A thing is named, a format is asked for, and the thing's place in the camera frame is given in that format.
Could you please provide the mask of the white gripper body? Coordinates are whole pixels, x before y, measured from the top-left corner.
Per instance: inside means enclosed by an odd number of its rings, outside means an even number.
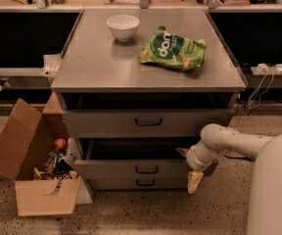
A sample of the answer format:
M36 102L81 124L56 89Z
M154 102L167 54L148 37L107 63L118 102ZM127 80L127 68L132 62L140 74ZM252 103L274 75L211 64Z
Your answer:
M217 149L208 147L203 141L191 146L186 153L186 162L193 170L204 171L217 158Z

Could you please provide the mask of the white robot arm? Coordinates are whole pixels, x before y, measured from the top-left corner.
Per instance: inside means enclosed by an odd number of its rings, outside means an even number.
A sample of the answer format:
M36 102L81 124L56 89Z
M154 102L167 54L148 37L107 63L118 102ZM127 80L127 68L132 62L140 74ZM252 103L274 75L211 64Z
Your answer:
M204 171L228 151L255 162L246 234L282 235L282 134L245 134L219 124L206 125L197 144L177 150L191 168L188 192L195 193Z

